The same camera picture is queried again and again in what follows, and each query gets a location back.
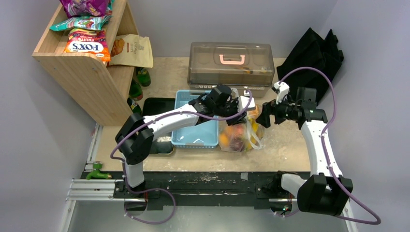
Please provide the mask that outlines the clear plastic grocery bag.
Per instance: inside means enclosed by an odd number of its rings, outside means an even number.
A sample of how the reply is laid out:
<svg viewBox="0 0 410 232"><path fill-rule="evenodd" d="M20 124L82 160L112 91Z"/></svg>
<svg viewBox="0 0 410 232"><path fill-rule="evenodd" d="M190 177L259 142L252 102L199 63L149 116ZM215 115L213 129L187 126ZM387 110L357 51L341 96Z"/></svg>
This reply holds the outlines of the clear plastic grocery bag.
<svg viewBox="0 0 410 232"><path fill-rule="evenodd" d="M262 106L256 105L254 110L247 111L244 123L228 126L225 121L219 123L219 146L226 152L244 152L262 149L264 128L256 122L261 114Z"/></svg>

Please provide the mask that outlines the black fabric tote bag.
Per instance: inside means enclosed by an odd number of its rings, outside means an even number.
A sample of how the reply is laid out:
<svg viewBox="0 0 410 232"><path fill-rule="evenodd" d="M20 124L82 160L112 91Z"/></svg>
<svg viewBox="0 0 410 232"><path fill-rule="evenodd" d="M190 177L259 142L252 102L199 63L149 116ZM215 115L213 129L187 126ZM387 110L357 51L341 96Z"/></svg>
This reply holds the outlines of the black fabric tote bag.
<svg viewBox="0 0 410 232"><path fill-rule="evenodd" d="M338 49L337 44L338 38L332 29L323 39L309 28L283 64L277 67L278 79L282 80L286 74L296 68L313 67L323 72L332 81L344 60L343 52ZM329 88L327 81L320 74L311 70L297 71L291 74L285 82L290 87L289 94L294 100L299 87L308 87L317 90L316 103L320 103Z"/></svg>

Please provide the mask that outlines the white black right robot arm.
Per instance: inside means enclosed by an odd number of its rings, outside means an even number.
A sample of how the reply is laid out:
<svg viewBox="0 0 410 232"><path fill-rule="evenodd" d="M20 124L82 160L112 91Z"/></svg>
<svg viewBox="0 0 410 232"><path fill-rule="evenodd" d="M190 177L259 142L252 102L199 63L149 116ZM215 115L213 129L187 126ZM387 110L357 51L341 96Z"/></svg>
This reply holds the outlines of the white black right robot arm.
<svg viewBox="0 0 410 232"><path fill-rule="evenodd" d="M317 108L316 90L300 87L298 99L293 100L288 95L288 87L272 89L277 98L263 104L256 121L265 128L271 125L270 116L274 116L276 125L286 120L297 123L308 150L310 177L304 180L297 174L279 171L268 187L276 196L282 197L286 193L295 196L302 212L340 216L353 183L343 177L333 157L324 129L327 116L324 110Z"/></svg>

